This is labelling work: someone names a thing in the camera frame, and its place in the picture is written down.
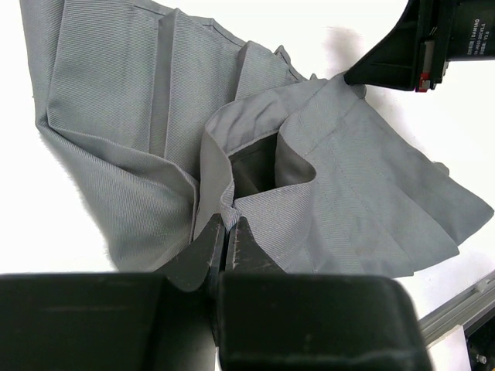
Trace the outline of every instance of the white background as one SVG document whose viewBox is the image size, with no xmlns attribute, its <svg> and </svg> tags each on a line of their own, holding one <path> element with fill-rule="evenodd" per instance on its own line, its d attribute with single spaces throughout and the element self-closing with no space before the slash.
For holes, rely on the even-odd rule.
<svg viewBox="0 0 495 371">
<path fill-rule="evenodd" d="M 407 0 L 162 0 L 214 17 L 244 40 L 283 44 L 304 76 L 352 66 L 398 21 Z M 2 2 L 0 108 L 0 273 L 111 271 L 105 242 L 68 174 L 34 126 L 19 4 Z M 369 88 L 367 99 L 407 141 L 495 206 L 495 61 L 451 63 L 426 94 Z M 461 254 L 399 281 L 420 317 L 495 270 L 495 220 Z"/>
</svg>

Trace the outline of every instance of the black plastic part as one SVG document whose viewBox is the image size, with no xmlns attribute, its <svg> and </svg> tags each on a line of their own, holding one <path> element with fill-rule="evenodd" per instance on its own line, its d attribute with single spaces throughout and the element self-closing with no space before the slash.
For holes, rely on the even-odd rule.
<svg viewBox="0 0 495 371">
<path fill-rule="evenodd" d="M 447 60 L 495 58 L 495 1 L 457 2 Z"/>
<path fill-rule="evenodd" d="M 220 214 L 215 214 L 210 218 L 209 223 L 203 228 L 201 243 L 213 246 L 213 253 L 210 258 L 210 272 L 208 274 L 208 286 L 210 297 L 217 297 L 218 276 L 225 269 L 225 259 L 227 256 L 227 235 L 225 226 Z"/>
<path fill-rule="evenodd" d="M 477 322 L 477 327 L 473 331 L 470 326 L 470 333 L 465 331 L 467 339 L 467 349 L 471 369 L 473 371 L 492 371 L 495 368 L 495 317 L 484 320 L 483 324 Z"/>
<path fill-rule="evenodd" d="M 487 322 L 492 321 L 494 325 L 492 327 L 495 329 L 495 308 L 486 313 L 483 317 L 481 317 L 478 321 L 474 322 L 470 327 L 464 328 L 464 335 L 469 338 L 475 332 L 480 330 L 483 326 L 487 324 Z"/>
<path fill-rule="evenodd" d="M 418 81 L 420 40 L 430 30 L 432 0 L 410 0 L 391 32 L 344 75 L 349 85 L 369 84 L 414 90 Z"/>
<path fill-rule="evenodd" d="M 380 277 L 220 276 L 223 371 L 428 371 L 411 301 Z"/>
<path fill-rule="evenodd" d="M 449 61 L 495 59 L 495 0 L 409 0 L 392 31 L 344 75 L 349 85 L 426 91 Z"/>
<path fill-rule="evenodd" d="M 225 270 L 238 273 L 285 273 L 258 245 L 244 217 L 230 231 Z"/>
<path fill-rule="evenodd" d="M 213 371 L 217 224 L 155 273 L 0 276 L 0 369 Z"/>
</svg>

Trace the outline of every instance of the wrinkled cloth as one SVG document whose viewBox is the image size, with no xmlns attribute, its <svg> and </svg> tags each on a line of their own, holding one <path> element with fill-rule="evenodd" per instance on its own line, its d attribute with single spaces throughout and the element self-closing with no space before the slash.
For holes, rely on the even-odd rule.
<svg viewBox="0 0 495 371">
<path fill-rule="evenodd" d="M 214 213 L 285 271 L 411 275 L 493 215 L 338 75 L 149 0 L 21 0 L 36 126 L 121 271 Z"/>
</svg>

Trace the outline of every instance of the gray fabric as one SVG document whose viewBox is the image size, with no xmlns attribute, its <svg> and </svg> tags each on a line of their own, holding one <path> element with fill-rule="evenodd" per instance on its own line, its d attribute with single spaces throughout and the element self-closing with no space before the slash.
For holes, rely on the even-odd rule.
<svg viewBox="0 0 495 371">
<path fill-rule="evenodd" d="M 435 207 L 425 210 L 416 203 L 428 190 L 421 192 L 408 179 L 391 181 L 380 173 L 387 172 L 395 180 L 404 172 L 441 171 L 424 156 L 418 164 L 416 152 L 398 147 L 405 142 L 391 129 L 387 140 L 383 139 L 380 133 L 386 123 L 373 125 L 369 121 L 372 108 L 363 99 L 364 89 L 348 87 L 342 76 L 324 87 L 313 85 L 315 81 L 251 96 L 223 107 L 212 117 L 203 137 L 201 169 L 222 182 L 216 184 L 213 195 L 214 185 L 203 180 L 196 232 L 211 213 L 221 212 L 229 227 L 246 216 L 256 241 L 291 272 L 397 277 L 457 255 L 457 242 L 428 214 Z M 309 96 L 299 91 L 310 88 L 313 94 L 308 100 Z M 278 188 L 233 200 L 228 157 L 277 130 Z M 384 153 L 386 158 L 378 158 Z M 394 164 L 402 153 L 410 155 L 403 157 L 398 172 L 387 164 Z M 306 169 L 291 166 L 302 160 L 307 161 Z M 311 173 L 311 166 L 316 171 L 313 180 L 303 176 Z M 458 206 L 445 204 L 443 200 L 449 196 L 444 192 L 461 188 L 448 177 L 444 180 L 448 185 L 439 187 L 437 199 L 430 202 L 443 208 L 445 224 L 455 223 L 461 218 Z M 401 185 L 418 187 L 420 192 L 409 196 Z M 457 196 L 476 209 L 477 217 L 469 215 L 471 219 L 465 220 L 474 233 L 493 211 L 466 190 Z"/>
<path fill-rule="evenodd" d="M 364 87 L 308 81 L 282 46 L 150 0 L 21 9 L 36 126 L 121 271 L 162 266 L 221 213 L 228 229 L 246 216 L 288 272 L 405 276 L 493 215 Z"/>
<path fill-rule="evenodd" d="M 450 175 L 450 169 L 442 162 L 433 162 L 437 168 L 442 170 L 446 175 Z"/>
<path fill-rule="evenodd" d="M 160 267 L 191 241 L 198 184 L 185 170 L 195 172 L 206 120 L 234 98 L 244 43 L 212 19 L 146 0 L 22 0 L 21 9 L 36 126 L 118 269 Z M 164 158 L 167 141 L 176 162 Z"/>
<path fill-rule="evenodd" d="M 237 55 L 236 100 L 304 80 L 290 65 L 290 58 L 282 47 L 275 55 L 279 58 L 252 41 L 244 45 Z"/>
</svg>

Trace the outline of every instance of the red marking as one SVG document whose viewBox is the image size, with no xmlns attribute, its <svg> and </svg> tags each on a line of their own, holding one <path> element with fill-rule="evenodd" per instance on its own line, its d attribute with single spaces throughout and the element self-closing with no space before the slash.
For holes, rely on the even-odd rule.
<svg viewBox="0 0 495 371">
<path fill-rule="evenodd" d="M 421 75 L 419 75 L 419 88 L 416 89 L 418 93 L 426 93 L 428 91 L 428 89 L 425 89 L 423 87 L 423 83 L 428 80 L 430 80 L 429 72 L 423 72 Z"/>
</svg>

